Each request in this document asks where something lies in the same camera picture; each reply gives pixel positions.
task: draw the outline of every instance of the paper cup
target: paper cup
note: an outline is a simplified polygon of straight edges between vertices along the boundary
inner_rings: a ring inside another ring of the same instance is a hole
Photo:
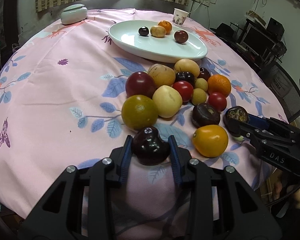
[[[172,22],[177,25],[183,25],[185,22],[188,12],[175,8],[173,13]]]

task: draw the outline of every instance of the tangerine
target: tangerine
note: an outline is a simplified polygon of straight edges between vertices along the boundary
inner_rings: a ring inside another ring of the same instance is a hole
[[[167,31],[166,35],[168,35],[172,30],[172,25],[168,21],[161,21],[161,22],[158,23],[158,25],[162,26],[163,28],[166,29],[166,31]]]
[[[231,93],[231,83],[225,76],[216,74],[208,79],[208,93],[219,92],[225,97]]]

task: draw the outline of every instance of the speaker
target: speaker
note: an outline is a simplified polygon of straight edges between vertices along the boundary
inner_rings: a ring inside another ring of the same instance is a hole
[[[276,21],[273,18],[270,18],[270,21],[268,23],[267,31],[272,33],[278,41],[281,41],[283,34],[284,34],[284,28],[281,23]]]

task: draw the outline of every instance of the table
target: table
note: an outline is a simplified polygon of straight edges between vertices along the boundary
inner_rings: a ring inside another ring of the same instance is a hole
[[[91,10],[86,20],[73,25],[58,20],[32,37],[1,70],[0,202],[21,217],[67,166],[89,167],[133,135],[121,119],[125,82],[154,62],[119,49],[107,34],[113,23],[133,19],[171,21],[172,15],[108,9]],[[189,18],[183,28],[208,47],[207,57],[197,63],[231,81],[228,107],[240,105],[254,115],[285,119],[276,97],[233,50]],[[253,189],[258,188],[274,168],[251,154],[254,148],[248,141],[239,143],[232,137],[220,157],[199,155],[191,143],[191,109],[189,104],[171,119],[159,119],[155,126],[161,137],[173,134],[180,147],[208,166],[234,166]],[[133,157],[127,185],[112,192],[112,202],[118,239],[184,234],[189,193],[175,188],[169,160],[142,166]]]

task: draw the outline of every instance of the computer monitor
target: computer monitor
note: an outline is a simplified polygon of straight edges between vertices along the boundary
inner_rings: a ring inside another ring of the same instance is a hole
[[[251,26],[248,30],[245,38],[242,41],[243,45],[247,46],[253,53],[259,55],[260,57],[266,57],[264,55],[266,49],[272,49],[275,43],[261,31]]]

